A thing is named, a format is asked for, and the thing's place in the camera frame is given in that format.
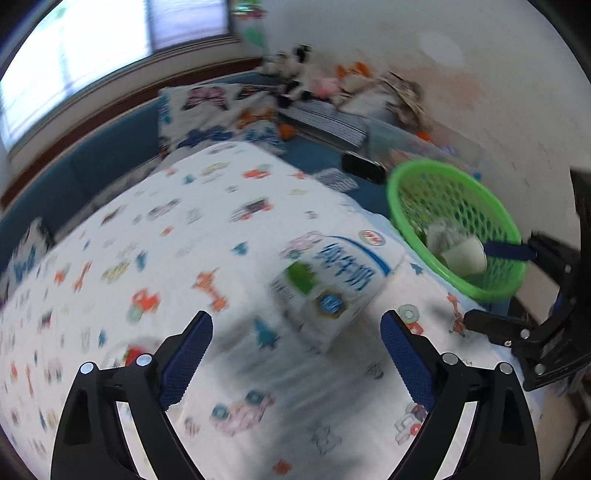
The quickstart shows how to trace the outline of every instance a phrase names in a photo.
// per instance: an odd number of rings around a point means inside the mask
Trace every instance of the blue curved stripe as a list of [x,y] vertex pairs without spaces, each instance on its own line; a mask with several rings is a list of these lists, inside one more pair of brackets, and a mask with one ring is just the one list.
[[345,242],[349,242],[350,244],[353,244],[354,246],[356,246],[357,248],[361,249],[363,252],[368,254],[372,258],[372,260],[374,262],[376,262],[376,264],[382,269],[382,272],[384,273],[384,275],[386,277],[388,275],[390,275],[390,272],[392,271],[392,269],[390,268],[390,265],[388,265],[384,260],[382,260],[379,256],[377,256],[371,250],[367,249],[367,247],[361,245],[359,242],[356,242],[355,240],[351,240],[350,238],[347,238],[344,236],[339,236],[339,235],[327,235],[327,236],[329,236],[331,238],[339,238],[341,240],[345,240]]

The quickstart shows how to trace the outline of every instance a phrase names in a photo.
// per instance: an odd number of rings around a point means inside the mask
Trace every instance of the black smartphone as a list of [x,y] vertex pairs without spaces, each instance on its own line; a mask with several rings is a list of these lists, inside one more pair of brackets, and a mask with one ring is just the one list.
[[386,168],[379,162],[362,157],[354,152],[345,152],[340,158],[340,164],[343,171],[347,173],[378,185],[386,183]]

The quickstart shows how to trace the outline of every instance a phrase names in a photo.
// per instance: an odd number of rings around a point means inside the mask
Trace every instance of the green plastic basket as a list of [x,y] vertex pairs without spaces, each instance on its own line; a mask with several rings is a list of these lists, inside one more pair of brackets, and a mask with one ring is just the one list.
[[418,256],[460,292],[485,302],[506,300],[521,287],[524,262],[488,257],[484,273],[460,278],[417,235],[435,220],[447,218],[463,225],[483,244],[489,240],[521,242],[502,203],[470,175],[444,163],[416,160],[394,170],[387,194],[392,224]]

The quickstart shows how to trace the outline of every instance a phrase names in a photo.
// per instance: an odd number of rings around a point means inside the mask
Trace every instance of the blue gripper pad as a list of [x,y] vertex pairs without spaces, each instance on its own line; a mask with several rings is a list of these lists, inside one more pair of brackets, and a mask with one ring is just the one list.
[[184,335],[184,341],[162,371],[158,402],[163,411],[183,398],[212,337],[212,318],[204,313],[191,331]]
[[436,402],[433,394],[433,376],[402,328],[406,327],[399,325],[388,312],[384,313],[379,326],[382,341],[413,402],[422,405],[429,412]]

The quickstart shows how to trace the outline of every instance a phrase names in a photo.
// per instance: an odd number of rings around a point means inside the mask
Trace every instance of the brown wooden ledge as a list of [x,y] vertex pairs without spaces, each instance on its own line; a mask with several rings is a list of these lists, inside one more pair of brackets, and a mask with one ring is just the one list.
[[167,86],[175,87],[180,85],[190,85],[192,83],[204,82],[205,80],[222,77],[224,75],[247,72],[260,64],[261,59],[236,60],[221,65],[201,68],[193,72],[183,72],[178,76],[163,80],[160,83],[151,85],[142,90],[138,90],[120,101],[109,105],[104,110],[101,110],[90,118],[84,120],[81,124],[76,125],[63,137],[59,138],[53,145],[49,146],[43,153],[38,155],[18,177],[13,179],[12,183],[0,198],[0,205],[2,205],[3,208],[6,208],[16,198],[20,191],[29,184],[35,175],[37,175],[66,148],[116,116],[156,98],[158,96],[158,90],[161,88]]

